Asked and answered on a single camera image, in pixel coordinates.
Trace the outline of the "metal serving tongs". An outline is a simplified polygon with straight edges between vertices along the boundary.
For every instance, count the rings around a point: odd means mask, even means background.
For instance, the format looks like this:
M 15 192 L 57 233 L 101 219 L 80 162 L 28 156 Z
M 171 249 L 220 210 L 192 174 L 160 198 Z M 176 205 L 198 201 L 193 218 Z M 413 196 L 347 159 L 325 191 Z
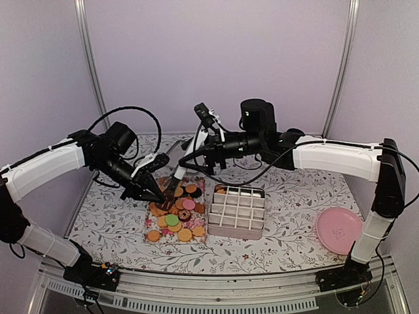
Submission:
M 199 147 L 206 140 L 207 136 L 207 131 L 199 130 L 198 133 L 192 138 L 183 156 L 186 157 L 186 155 L 193 153 L 194 149 L 196 147 Z M 164 202 L 158 203 L 156 205 L 159 209 L 163 211 L 169 211 L 171 209 L 175 199 L 175 191 L 177 190 L 177 187 L 183 179 L 186 171 L 187 168 L 180 166 L 180 162 L 178 162 L 178 165 L 175 168 L 173 175 L 171 175 L 170 180 L 168 181 L 167 187 L 163 191 L 163 195 L 165 197 Z

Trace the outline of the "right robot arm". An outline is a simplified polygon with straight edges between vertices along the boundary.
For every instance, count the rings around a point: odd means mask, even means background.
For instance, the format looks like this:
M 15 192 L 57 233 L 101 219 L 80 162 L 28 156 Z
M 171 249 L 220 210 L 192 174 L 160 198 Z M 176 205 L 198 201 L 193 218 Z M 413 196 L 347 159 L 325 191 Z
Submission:
M 268 167 L 330 171 L 376 183 L 362 233 L 350 248 L 347 264 L 338 272 L 343 285 L 354 284 L 407 207 L 403 155 L 395 141 L 363 144 L 321 139 L 297 129 L 278 132 L 274 106 L 263 99 L 247 99 L 241 102 L 240 110 L 242 130 L 225 132 L 215 128 L 219 120 L 203 103 L 194 107 L 202 124 L 179 160 L 175 177 L 181 179 L 188 169 L 211 177 L 213 168 L 226 168 L 228 159 L 259 154 Z

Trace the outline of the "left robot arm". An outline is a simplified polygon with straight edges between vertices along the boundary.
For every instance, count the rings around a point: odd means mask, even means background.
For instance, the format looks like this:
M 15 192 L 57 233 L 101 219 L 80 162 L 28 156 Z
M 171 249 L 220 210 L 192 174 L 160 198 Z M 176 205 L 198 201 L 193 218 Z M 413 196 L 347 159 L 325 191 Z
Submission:
M 58 144 L 7 165 L 1 169 L 1 242 L 19 244 L 67 267 L 82 283 L 97 279 L 91 257 L 81 247 L 56 236 L 23 215 L 18 205 L 34 190 L 69 173 L 87 167 L 107 175 L 124 190 L 121 199 L 162 203 L 164 195 L 153 172 L 164 167 L 169 158 L 164 153 L 149 154 L 138 166 L 129 164 L 124 154 L 137 140 L 125 124 L 115 122 L 109 130 L 96 135 L 90 130 L 72 133 Z

